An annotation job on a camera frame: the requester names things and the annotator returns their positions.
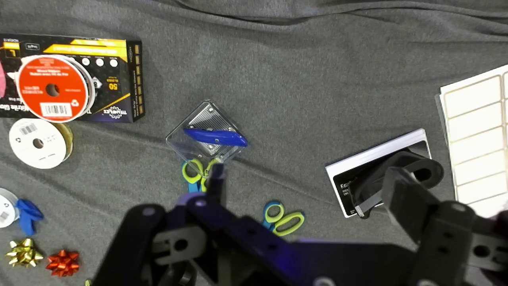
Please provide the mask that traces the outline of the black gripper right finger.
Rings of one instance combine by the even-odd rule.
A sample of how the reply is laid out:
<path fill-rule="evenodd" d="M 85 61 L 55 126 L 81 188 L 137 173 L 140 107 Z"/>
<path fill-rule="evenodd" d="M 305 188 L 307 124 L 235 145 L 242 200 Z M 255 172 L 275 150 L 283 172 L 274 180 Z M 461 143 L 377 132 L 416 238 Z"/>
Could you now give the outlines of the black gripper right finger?
<path fill-rule="evenodd" d="M 418 245 L 407 286 L 472 286 L 469 269 L 493 286 L 508 286 L 508 211 L 482 218 L 458 200 L 439 200 L 404 169 L 389 169 L 383 181 L 383 207 Z"/>

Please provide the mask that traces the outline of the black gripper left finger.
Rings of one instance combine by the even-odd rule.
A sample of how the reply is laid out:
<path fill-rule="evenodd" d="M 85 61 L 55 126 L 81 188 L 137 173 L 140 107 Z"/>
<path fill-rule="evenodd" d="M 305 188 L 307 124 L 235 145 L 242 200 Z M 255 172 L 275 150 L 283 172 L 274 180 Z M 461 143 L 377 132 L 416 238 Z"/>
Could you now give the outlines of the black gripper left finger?
<path fill-rule="evenodd" d="M 289 243 L 250 216 L 223 205 L 224 167 L 207 191 L 186 194 L 167 210 L 131 208 L 93 278 L 93 286 L 310 286 L 304 246 Z"/>

